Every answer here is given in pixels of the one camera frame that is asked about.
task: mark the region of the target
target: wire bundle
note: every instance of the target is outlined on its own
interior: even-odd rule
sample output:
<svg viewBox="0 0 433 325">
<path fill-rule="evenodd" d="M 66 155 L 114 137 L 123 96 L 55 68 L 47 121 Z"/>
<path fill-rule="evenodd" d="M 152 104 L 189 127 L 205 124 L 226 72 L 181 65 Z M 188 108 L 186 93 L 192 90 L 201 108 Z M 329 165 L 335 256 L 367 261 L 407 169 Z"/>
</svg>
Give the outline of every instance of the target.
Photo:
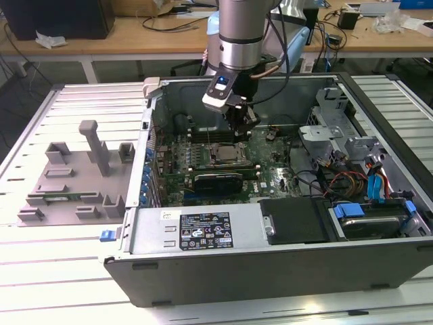
<svg viewBox="0 0 433 325">
<path fill-rule="evenodd" d="M 329 42 L 329 34 L 326 32 L 326 26 L 327 25 L 333 26 L 335 29 L 338 29 L 343 34 L 343 40 L 342 40 L 341 44 L 339 44 L 339 45 L 332 45 Z M 321 50 L 319 52 L 319 55 L 317 56 L 316 62 L 314 63 L 313 71 L 316 69 L 317 64 L 319 63 L 320 57 L 322 56 L 323 52 L 325 52 L 324 53 L 324 57 L 325 57 L 326 62 L 327 62 L 325 71 L 328 71 L 327 70 L 328 68 L 329 68 L 329 71 L 331 71 L 332 67 L 334 67 L 335 63 L 337 62 L 338 52 L 341 49 L 343 49 L 346 46 L 346 44 L 347 44 L 347 34 L 340 27 L 338 27 L 337 25 L 335 25 L 335 24 L 333 24 L 331 22 L 328 22 L 327 20 L 318 20 L 318 21 L 316 21 L 316 27 L 317 27 L 317 29 L 320 30 L 320 33 L 321 33 L 322 46 L 321 46 Z M 330 49 L 330 50 L 334 51 L 334 62 L 332 64 L 329 62 L 329 58 L 326 58 L 327 49 Z"/>
</svg>

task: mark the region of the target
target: table leg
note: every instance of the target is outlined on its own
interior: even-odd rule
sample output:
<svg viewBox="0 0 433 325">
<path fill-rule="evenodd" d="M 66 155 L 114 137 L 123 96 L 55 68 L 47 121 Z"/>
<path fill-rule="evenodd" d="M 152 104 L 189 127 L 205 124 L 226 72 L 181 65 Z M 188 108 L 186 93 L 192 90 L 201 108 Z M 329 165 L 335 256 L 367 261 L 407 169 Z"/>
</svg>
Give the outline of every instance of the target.
<svg viewBox="0 0 433 325">
<path fill-rule="evenodd" d="M 24 65 L 22 62 L 9 62 L 8 64 L 11 69 L 19 76 L 20 78 L 27 77 L 27 72 L 24 69 Z"/>
<path fill-rule="evenodd" d="M 316 55 L 313 53 L 305 53 L 302 59 L 302 65 L 300 66 L 301 73 L 312 73 L 313 66 L 316 61 Z"/>
<path fill-rule="evenodd" d="M 376 62 L 376 65 L 374 67 L 374 69 L 372 70 L 372 73 L 374 74 L 379 74 L 382 71 L 382 66 L 384 65 L 385 59 L 384 58 L 380 58 L 378 59 L 378 61 Z"/>
<path fill-rule="evenodd" d="M 137 60 L 135 61 L 135 63 L 137 65 L 138 79 L 140 81 L 143 81 L 144 79 L 143 63 L 141 62 L 141 60 Z"/>
<path fill-rule="evenodd" d="M 86 74 L 88 83 L 99 83 L 99 78 L 96 75 L 95 62 L 91 60 L 83 60 L 81 61 L 81 65 L 83 66 L 84 73 Z"/>
</svg>

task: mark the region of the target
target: power supply label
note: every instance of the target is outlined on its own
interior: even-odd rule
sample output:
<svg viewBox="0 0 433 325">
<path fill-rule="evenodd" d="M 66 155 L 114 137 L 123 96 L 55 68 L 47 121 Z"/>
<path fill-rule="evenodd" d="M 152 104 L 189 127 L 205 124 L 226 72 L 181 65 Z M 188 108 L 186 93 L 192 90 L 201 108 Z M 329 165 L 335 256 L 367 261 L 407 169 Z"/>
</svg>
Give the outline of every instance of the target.
<svg viewBox="0 0 433 325">
<path fill-rule="evenodd" d="M 183 251 L 233 247 L 228 212 L 181 215 L 179 230 Z"/>
</svg>

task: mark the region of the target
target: metal bracket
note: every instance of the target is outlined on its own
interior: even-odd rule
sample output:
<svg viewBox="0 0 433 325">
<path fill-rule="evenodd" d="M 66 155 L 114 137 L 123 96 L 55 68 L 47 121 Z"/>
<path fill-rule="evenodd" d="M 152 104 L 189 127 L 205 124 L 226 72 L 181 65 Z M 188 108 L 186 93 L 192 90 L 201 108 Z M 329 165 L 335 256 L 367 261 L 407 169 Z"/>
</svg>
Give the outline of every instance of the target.
<svg viewBox="0 0 433 325">
<path fill-rule="evenodd" d="M 333 149 L 333 140 L 344 137 L 343 132 L 337 126 L 324 127 L 311 125 L 299 128 L 299 135 L 305 148 L 312 158 L 328 158 Z"/>
<path fill-rule="evenodd" d="M 344 147 L 351 160 L 363 160 L 378 145 L 376 137 L 350 137 Z"/>
<path fill-rule="evenodd" d="M 317 92 L 316 100 L 322 110 L 344 110 L 348 98 L 339 88 L 325 88 Z"/>
<path fill-rule="evenodd" d="M 143 83 L 144 98 L 150 100 L 153 97 L 161 95 L 162 94 L 161 86 L 162 85 L 161 85 L 160 77 L 146 78 Z"/>
</svg>

